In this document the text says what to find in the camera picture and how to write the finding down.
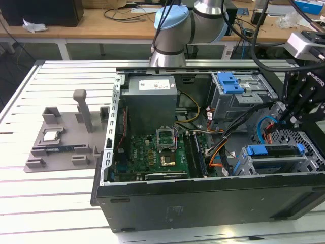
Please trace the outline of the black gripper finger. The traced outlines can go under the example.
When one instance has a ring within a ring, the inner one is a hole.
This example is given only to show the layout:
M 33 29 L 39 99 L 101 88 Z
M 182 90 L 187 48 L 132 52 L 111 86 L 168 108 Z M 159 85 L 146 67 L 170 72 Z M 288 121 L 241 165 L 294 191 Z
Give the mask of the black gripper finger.
M 287 125 L 290 124 L 290 120 L 294 117 L 294 122 L 297 120 L 297 116 L 303 113 L 309 106 L 313 104 L 309 100 L 314 97 L 317 91 L 317 86 L 315 84 L 297 84 L 293 87 L 288 95 L 286 102 L 286 115 L 285 122 Z
M 281 101 L 287 107 L 286 102 L 288 95 L 293 87 L 297 84 L 306 84 L 306 72 L 288 72 L 285 75 L 284 85 L 282 89 Z

